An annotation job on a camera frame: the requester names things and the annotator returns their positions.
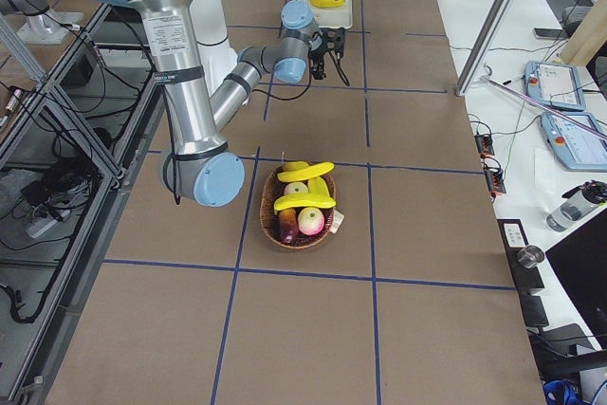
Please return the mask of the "curved yellow banana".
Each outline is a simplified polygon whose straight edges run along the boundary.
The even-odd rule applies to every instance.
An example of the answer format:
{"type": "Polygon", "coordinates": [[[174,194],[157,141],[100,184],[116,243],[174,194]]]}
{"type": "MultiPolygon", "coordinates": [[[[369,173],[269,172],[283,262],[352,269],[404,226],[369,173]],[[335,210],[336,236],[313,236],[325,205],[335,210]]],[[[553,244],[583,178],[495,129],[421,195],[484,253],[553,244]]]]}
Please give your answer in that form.
{"type": "Polygon", "coordinates": [[[300,170],[282,171],[277,174],[277,178],[284,183],[307,181],[313,177],[322,176],[331,172],[334,167],[335,164],[332,162],[321,162],[300,170]]]}

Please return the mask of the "brown wicker basket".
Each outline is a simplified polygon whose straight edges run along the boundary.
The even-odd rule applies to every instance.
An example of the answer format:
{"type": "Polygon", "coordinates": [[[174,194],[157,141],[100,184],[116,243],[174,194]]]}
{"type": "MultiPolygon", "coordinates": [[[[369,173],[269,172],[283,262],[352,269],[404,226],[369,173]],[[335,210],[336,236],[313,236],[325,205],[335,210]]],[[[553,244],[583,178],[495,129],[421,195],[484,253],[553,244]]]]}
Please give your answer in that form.
{"type": "Polygon", "coordinates": [[[334,165],[287,162],[265,182],[259,211],[263,232],[285,249],[308,249],[332,230],[337,216],[334,165]]]}

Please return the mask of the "white bear print tray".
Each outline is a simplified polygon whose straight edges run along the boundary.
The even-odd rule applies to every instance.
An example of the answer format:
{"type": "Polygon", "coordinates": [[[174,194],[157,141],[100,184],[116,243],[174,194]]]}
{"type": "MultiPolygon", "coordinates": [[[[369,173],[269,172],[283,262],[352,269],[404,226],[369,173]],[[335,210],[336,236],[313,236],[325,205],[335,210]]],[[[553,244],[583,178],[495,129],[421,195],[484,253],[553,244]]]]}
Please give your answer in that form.
{"type": "Polygon", "coordinates": [[[342,7],[336,9],[317,9],[304,1],[311,9],[313,16],[321,28],[345,28],[353,25],[352,0],[346,0],[342,7]]]}

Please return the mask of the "yellow pear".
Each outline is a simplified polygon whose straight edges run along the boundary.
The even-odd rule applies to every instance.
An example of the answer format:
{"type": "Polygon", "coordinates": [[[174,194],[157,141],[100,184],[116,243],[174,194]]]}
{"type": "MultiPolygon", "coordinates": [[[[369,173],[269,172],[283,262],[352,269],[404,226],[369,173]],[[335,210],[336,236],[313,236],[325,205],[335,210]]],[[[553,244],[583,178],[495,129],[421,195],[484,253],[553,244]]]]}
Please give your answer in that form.
{"type": "Polygon", "coordinates": [[[310,166],[306,161],[286,160],[285,153],[282,153],[282,170],[284,172],[300,171],[310,166]]]}

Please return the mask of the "yellow star fruit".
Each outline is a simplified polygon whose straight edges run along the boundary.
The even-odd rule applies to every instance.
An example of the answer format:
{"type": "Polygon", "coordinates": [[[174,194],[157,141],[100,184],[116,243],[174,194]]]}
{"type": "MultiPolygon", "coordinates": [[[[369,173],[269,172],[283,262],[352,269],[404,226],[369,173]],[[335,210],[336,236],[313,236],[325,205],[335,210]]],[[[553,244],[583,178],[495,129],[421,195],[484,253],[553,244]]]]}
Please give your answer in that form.
{"type": "Polygon", "coordinates": [[[321,176],[315,176],[307,181],[307,187],[310,193],[316,195],[329,196],[330,192],[325,180],[321,176]]]}

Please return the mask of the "paper price tag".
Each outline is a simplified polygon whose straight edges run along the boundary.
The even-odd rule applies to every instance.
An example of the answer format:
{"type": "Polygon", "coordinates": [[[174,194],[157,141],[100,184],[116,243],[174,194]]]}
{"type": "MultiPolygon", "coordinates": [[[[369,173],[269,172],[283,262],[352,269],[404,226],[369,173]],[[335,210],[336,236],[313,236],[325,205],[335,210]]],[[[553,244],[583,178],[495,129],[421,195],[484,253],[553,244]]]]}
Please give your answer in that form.
{"type": "Polygon", "coordinates": [[[337,233],[345,216],[339,211],[333,211],[332,223],[330,225],[330,232],[337,233]]]}

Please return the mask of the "pink white apple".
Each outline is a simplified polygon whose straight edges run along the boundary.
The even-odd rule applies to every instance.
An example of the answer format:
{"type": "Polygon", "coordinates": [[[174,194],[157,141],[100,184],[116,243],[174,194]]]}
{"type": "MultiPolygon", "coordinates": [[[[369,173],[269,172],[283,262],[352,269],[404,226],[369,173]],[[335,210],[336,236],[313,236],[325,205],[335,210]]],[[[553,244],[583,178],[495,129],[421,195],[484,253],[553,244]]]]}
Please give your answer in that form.
{"type": "Polygon", "coordinates": [[[316,235],[320,233],[323,230],[324,224],[324,215],[318,208],[304,208],[298,215],[299,230],[304,235],[316,235]]]}

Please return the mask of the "dark red fruit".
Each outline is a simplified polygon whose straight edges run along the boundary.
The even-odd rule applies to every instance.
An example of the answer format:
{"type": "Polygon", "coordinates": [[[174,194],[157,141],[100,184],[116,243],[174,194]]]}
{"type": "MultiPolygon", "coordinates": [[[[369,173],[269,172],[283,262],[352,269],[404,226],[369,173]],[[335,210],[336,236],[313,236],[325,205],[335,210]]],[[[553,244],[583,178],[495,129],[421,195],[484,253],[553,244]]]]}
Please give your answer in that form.
{"type": "Polygon", "coordinates": [[[299,235],[299,225],[297,212],[293,208],[285,209],[279,212],[279,235],[281,242],[292,244],[299,235]]]}

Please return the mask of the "long reach stick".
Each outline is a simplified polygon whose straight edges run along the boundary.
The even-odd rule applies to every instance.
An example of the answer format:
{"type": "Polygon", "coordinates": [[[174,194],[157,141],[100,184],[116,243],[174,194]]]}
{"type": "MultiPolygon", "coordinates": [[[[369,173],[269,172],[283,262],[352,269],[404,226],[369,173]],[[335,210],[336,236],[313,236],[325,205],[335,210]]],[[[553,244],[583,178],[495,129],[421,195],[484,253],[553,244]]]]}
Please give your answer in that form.
{"type": "Polygon", "coordinates": [[[607,140],[607,136],[603,133],[601,133],[599,130],[597,129],[593,129],[591,126],[587,126],[585,124],[580,123],[579,121],[573,120],[570,116],[567,116],[565,114],[563,114],[562,112],[553,109],[551,107],[548,106],[544,106],[541,103],[533,100],[532,98],[528,97],[525,94],[519,93],[513,89],[511,89],[509,86],[502,84],[502,83],[498,83],[496,81],[494,81],[492,79],[492,68],[488,65],[488,64],[484,64],[483,65],[484,68],[484,73],[479,77],[478,82],[479,83],[487,83],[489,85],[494,86],[495,88],[505,92],[506,94],[508,94],[509,96],[518,98],[520,100],[522,100],[524,103],[527,103],[535,108],[541,109],[544,112],[549,113],[550,115],[560,118],[564,121],[568,121],[571,124],[575,125],[576,127],[588,132],[590,135],[595,136],[596,138],[599,138],[600,140],[606,141],[607,140]]]}

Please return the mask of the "far teach pendant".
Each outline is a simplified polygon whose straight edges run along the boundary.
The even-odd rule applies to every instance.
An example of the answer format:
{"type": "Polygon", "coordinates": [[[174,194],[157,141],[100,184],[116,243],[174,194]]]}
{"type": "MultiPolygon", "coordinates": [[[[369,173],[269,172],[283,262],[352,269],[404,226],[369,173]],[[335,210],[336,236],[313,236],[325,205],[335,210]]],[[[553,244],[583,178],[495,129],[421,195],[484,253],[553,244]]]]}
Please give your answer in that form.
{"type": "Polygon", "coordinates": [[[572,65],[529,61],[524,85],[526,95],[543,106],[569,112],[586,109],[579,72],[572,65]]]}

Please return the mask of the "teach pendant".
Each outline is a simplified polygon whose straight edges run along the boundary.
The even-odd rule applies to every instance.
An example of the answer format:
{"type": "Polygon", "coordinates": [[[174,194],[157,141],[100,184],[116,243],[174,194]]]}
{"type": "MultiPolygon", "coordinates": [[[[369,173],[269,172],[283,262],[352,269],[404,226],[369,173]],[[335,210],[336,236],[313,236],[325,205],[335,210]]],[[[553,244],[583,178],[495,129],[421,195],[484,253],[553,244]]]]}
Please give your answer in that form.
{"type": "Polygon", "coordinates": [[[577,172],[606,171],[606,141],[579,128],[573,120],[602,133],[598,120],[588,112],[567,113],[566,120],[544,112],[541,126],[556,159],[577,172]]]}
{"type": "Polygon", "coordinates": [[[569,112],[586,109],[579,72],[572,65],[529,61],[524,85],[526,95],[543,106],[569,112]]]}

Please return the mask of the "near teach pendant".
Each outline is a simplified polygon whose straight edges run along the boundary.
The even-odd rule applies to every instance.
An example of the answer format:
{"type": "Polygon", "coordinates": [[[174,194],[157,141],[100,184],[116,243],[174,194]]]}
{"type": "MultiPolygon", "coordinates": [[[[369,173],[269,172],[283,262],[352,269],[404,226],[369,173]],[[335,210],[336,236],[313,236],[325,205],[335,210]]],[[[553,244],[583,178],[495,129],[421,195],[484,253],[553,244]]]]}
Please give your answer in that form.
{"type": "Polygon", "coordinates": [[[544,112],[541,126],[556,159],[577,172],[606,171],[606,141],[579,128],[573,120],[602,133],[598,120],[588,112],[567,113],[566,120],[544,112]]]}

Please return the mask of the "small metal cup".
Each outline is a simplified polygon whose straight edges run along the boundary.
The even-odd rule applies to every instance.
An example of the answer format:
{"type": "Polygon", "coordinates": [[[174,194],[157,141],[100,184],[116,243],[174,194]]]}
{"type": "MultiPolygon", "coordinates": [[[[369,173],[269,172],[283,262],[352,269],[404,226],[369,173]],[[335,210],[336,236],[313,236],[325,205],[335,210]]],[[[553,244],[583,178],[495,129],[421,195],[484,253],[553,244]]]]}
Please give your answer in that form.
{"type": "Polygon", "coordinates": [[[545,252],[535,245],[527,245],[518,251],[516,260],[521,267],[531,269],[545,260],[545,252]]]}

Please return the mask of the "clear water bottle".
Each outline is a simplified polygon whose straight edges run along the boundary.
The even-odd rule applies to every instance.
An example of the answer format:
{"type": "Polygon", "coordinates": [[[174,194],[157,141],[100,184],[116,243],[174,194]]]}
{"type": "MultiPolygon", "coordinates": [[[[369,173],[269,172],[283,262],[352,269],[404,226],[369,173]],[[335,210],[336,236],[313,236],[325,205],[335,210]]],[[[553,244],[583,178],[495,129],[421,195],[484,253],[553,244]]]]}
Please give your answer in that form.
{"type": "Polygon", "coordinates": [[[606,184],[590,180],[565,192],[565,199],[546,217],[546,224],[552,230],[563,232],[571,228],[590,212],[606,203],[606,184]]]}

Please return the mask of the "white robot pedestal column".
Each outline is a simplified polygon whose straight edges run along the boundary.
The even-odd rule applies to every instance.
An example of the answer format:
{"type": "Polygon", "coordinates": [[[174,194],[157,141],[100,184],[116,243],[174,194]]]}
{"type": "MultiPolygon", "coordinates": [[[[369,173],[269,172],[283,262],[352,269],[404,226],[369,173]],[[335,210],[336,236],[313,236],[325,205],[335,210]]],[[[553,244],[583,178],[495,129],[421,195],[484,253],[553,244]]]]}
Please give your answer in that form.
{"type": "Polygon", "coordinates": [[[221,0],[193,0],[194,49],[204,71],[204,80],[215,116],[234,115],[247,102],[260,79],[253,65],[239,63],[230,47],[221,0]]]}

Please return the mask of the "aluminium frame post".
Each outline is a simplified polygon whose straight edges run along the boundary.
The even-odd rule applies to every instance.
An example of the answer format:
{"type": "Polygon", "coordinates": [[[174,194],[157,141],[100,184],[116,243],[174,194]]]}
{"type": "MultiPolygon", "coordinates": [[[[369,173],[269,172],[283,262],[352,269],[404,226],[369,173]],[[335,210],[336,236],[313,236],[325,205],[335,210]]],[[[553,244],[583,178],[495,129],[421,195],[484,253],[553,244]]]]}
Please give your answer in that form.
{"type": "Polygon", "coordinates": [[[489,46],[491,45],[493,38],[496,35],[512,1],[513,0],[493,1],[487,14],[487,18],[480,29],[479,35],[472,47],[468,59],[466,60],[461,75],[459,76],[457,85],[455,87],[455,94],[457,96],[464,96],[472,86],[474,77],[480,71],[482,63],[484,62],[484,59],[488,53],[489,46]]]}

